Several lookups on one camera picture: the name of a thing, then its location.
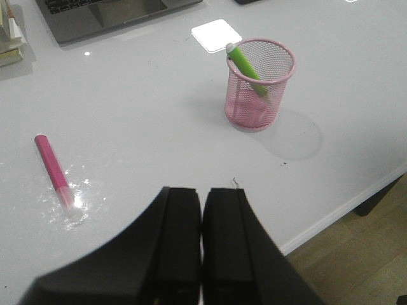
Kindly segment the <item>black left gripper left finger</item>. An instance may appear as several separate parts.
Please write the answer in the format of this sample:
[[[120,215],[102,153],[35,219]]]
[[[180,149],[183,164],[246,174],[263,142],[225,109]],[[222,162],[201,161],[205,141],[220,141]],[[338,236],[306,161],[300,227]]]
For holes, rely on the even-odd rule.
[[[198,304],[201,209],[194,189],[163,187],[119,235],[36,278],[21,304]]]

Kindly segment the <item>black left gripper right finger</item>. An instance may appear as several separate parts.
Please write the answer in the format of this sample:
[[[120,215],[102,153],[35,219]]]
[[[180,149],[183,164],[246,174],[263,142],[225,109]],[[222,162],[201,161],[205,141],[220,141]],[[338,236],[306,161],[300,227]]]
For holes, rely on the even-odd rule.
[[[269,237],[243,189],[210,190],[203,250],[205,304],[324,304]]]

